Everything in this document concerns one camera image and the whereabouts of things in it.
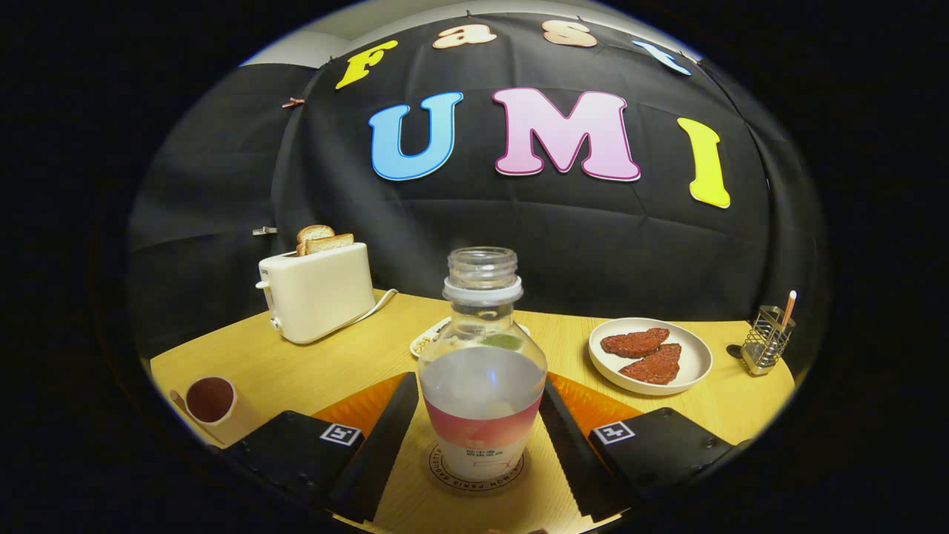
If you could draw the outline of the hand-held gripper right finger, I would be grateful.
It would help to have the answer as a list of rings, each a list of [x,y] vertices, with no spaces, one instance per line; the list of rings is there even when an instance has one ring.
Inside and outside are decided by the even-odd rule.
[[[556,373],[539,406],[580,514],[623,514],[708,478],[739,453],[672,408],[641,412]]]

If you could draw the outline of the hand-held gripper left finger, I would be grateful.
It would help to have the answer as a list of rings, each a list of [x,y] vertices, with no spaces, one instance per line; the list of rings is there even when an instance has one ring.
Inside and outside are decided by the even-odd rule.
[[[373,521],[418,403],[404,372],[313,415],[285,410],[221,458],[298,506]]]

